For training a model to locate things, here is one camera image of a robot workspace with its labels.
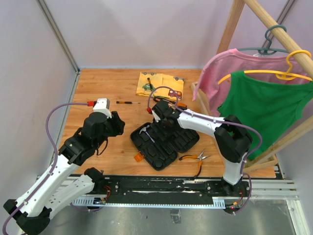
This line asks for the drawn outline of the orange needle nose pliers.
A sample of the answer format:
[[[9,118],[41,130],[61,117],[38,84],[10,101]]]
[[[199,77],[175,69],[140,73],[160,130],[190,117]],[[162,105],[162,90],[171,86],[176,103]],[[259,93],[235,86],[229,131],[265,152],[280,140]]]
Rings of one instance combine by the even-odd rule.
[[[198,171],[197,171],[197,174],[193,177],[194,179],[198,178],[198,176],[201,173],[203,160],[211,156],[211,155],[204,156],[203,155],[204,151],[205,151],[205,149],[203,149],[202,152],[200,154],[198,154],[198,155],[183,155],[183,156],[179,157],[179,161],[182,161],[182,160],[185,160],[185,159],[198,160]]]

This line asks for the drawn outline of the claw hammer black grip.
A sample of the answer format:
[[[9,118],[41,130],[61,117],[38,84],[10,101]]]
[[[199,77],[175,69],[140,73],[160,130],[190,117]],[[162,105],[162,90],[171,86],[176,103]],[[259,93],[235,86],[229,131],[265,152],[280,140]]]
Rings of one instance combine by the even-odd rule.
[[[148,128],[148,127],[150,127],[150,126],[147,125],[147,126],[141,128],[140,131],[139,131],[139,133],[141,134],[142,132],[144,132],[144,133],[149,137],[149,139],[150,139],[153,143],[155,143],[155,140],[150,136],[150,134],[149,134],[148,131],[147,131],[147,128]]]

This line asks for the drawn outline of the black plastic tool case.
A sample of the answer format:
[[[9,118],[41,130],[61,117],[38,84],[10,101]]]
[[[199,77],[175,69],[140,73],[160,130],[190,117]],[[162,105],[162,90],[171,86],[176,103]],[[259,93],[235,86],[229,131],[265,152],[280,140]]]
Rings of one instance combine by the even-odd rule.
[[[155,140],[153,143],[149,137],[140,129],[147,128],[150,136]],[[155,121],[147,122],[130,134],[130,139],[147,161],[157,171],[161,171],[173,163],[179,153],[189,151],[200,139],[195,130],[184,129],[160,129]]]

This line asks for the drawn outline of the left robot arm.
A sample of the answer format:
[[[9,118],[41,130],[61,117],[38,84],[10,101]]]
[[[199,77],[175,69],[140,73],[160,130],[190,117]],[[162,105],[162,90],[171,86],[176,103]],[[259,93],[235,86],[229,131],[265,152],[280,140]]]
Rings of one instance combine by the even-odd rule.
[[[3,207],[9,218],[26,235],[40,234],[51,219],[65,206],[83,194],[101,193],[105,189],[103,174],[92,167],[75,182],[61,191],[57,188],[80,167],[88,158],[98,152],[102,143],[109,137],[122,135],[125,122],[116,111],[107,116],[102,112],[91,113],[72,137],[68,138],[59,150],[57,161],[18,199],[7,200]]]

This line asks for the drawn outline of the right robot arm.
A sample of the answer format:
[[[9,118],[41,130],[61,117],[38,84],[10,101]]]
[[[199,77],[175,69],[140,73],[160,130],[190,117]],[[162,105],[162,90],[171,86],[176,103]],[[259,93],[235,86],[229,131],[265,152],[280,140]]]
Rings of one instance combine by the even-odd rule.
[[[164,128],[189,129],[213,137],[225,159],[222,191],[228,196],[238,192],[252,137],[236,116],[211,117],[187,108],[170,106],[164,100],[152,108],[148,107],[147,111]]]

